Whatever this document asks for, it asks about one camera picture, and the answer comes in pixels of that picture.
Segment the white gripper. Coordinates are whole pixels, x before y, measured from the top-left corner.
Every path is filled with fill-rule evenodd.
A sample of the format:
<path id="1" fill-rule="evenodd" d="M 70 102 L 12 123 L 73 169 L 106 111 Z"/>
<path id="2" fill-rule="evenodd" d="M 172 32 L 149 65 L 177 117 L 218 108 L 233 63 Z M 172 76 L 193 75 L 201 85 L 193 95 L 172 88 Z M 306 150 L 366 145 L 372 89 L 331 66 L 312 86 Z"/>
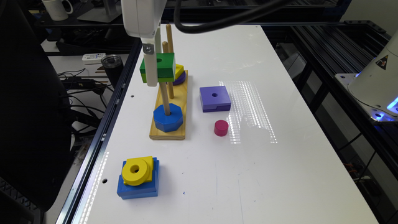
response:
<path id="1" fill-rule="evenodd" d="M 153 87 L 158 84 L 157 54 L 162 53 L 159 23 L 166 3 L 167 0 L 121 0 L 125 31 L 141 38 L 146 81 Z"/>

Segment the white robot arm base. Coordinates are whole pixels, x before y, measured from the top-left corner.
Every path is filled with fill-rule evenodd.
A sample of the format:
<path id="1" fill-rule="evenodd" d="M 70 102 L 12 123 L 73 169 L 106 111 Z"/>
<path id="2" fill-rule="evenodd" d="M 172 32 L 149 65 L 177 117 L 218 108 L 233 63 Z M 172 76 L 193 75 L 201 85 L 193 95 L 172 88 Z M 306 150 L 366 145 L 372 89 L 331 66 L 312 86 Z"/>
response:
<path id="1" fill-rule="evenodd" d="M 370 120 L 397 121 L 397 34 L 359 73 L 337 73 L 336 80 L 359 103 Z"/>

